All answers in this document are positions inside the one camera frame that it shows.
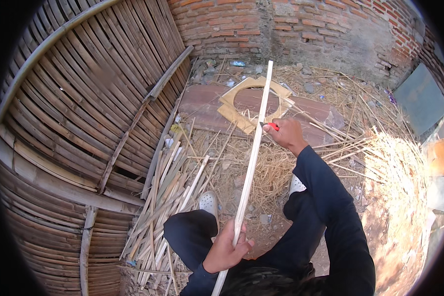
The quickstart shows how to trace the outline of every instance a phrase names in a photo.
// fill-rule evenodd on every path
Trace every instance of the bamboo wall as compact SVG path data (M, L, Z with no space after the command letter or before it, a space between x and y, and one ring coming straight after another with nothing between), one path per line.
M47 0L23 32L3 94L54 30L96 4ZM29 72L0 125L0 188L30 267L52 294L80 295L86 205L98 206L89 251L89 294L116 295L115 267L137 214L149 164L183 90L186 59L151 101L121 150L107 187L97 185L142 100L184 51L166 1L124 0L68 32Z

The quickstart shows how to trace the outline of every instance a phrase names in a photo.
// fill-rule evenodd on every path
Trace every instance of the woven bamboo panel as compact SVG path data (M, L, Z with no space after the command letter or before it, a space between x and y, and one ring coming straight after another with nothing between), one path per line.
M89 4L95 2L45 1L19 40L5 90L33 50ZM183 51L165 1L121 1L75 27L41 58L4 124L51 162L97 184L143 98ZM108 186L141 191L188 68L186 60L159 98L148 104Z

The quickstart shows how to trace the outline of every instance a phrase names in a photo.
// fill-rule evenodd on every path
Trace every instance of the brick wall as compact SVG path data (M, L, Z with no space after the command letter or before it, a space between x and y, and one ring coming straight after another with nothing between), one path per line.
M204 58L304 62L395 87L424 39L402 0L168 0Z

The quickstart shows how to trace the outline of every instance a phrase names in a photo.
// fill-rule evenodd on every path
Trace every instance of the black long-sleeve shirt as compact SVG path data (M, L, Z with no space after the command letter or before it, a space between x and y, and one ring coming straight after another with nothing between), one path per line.
M375 269L353 198L310 146L299 154L293 173L314 197L317 214L327 227L325 239L331 262L329 275L301 284L286 279L276 269L256 267L250 272L239 272L237 278L247 277L245 283L238 280L231 284L227 283L230 280L227 279L222 294L246 295L241 291L249 289L252 292L249 295L263 296L264 291L273 292L276 286L273 282L282 282L276 288L279 293L270 295L373 295ZM217 276L218 273L210 274L200 264L189 277L189 283L181 295L210 295Z

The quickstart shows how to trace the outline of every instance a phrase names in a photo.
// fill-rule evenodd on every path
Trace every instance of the person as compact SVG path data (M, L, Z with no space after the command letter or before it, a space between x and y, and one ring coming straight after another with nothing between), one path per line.
M302 137L293 118L273 119L263 130L296 157L284 215L293 224L275 246L255 260L245 256L255 242L246 241L243 225L232 247L234 222L217 236L215 195L200 198L200 210L171 216L164 236L193 271L181 295L211 295L219 271L229 269L221 295L373 295L375 269L353 198L332 169ZM329 275L315 277L310 263L325 230Z

